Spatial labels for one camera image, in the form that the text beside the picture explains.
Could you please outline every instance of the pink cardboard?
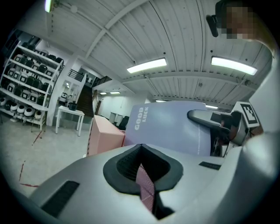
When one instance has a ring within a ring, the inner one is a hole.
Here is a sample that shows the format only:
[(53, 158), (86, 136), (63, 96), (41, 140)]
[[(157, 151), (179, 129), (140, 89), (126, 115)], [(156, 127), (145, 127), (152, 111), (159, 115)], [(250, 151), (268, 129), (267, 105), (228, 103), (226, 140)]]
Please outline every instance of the pink cardboard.
[(106, 118), (93, 118), (88, 146), (88, 156), (106, 152), (122, 146), (125, 134)]

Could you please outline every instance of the black slot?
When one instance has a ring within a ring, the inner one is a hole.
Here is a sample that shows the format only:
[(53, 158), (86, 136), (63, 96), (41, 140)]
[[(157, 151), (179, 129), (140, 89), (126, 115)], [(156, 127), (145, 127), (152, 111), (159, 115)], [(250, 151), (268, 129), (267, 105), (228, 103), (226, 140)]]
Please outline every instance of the black slot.
[(42, 206), (42, 209), (54, 216), (58, 217), (67, 202), (77, 190), (80, 184), (74, 181), (66, 181), (58, 191)]
[(204, 167), (214, 169), (214, 170), (219, 170), (221, 167), (221, 165), (214, 164), (214, 163), (208, 163), (208, 162), (201, 162), (201, 163), (199, 163), (199, 166), (204, 166)]

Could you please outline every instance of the ceiling lamp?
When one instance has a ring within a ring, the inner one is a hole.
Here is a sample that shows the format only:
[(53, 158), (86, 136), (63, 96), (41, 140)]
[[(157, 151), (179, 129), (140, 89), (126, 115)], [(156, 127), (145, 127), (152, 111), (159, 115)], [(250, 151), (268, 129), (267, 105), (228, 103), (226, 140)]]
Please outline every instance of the ceiling lamp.
[(212, 65), (232, 68), (244, 73), (247, 73), (249, 75), (255, 75), (255, 73), (258, 71), (256, 68), (251, 67), (249, 65), (242, 64), (240, 62), (236, 62), (233, 60), (229, 60), (226, 58), (220, 58), (220, 57), (212, 57), (211, 59)]
[(52, 0), (45, 0), (45, 11), (46, 12), (51, 11), (51, 5), (52, 5)]
[(166, 65), (167, 64), (166, 64), (165, 58), (160, 58), (160, 59), (156, 59), (153, 61), (145, 62), (140, 65), (133, 66), (131, 68), (128, 68), (127, 70), (129, 73), (134, 73), (134, 72), (146, 70), (149, 68), (156, 68), (156, 67), (166, 66)]
[(208, 107), (208, 108), (212, 108), (212, 109), (218, 109), (218, 107), (209, 106), (209, 105), (206, 105), (206, 107)]

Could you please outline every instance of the person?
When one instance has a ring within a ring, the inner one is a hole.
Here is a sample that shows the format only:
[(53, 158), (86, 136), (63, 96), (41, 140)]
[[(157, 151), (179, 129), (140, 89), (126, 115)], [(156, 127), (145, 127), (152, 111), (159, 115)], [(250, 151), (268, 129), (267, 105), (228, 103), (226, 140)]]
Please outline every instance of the person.
[(264, 132), (280, 130), (280, 51), (276, 39), (263, 21), (267, 17), (260, 7), (254, 6), (256, 1), (222, 0), (217, 3), (216, 10), (220, 11), (218, 20), (221, 21), (221, 32), (227, 34), (227, 38), (241, 38), (247, 41), (258, 41), (265, 45), (272, 54), (272, 66), (270, 72), (261, 86), (250, 98), (249, 102), (254, 108)]

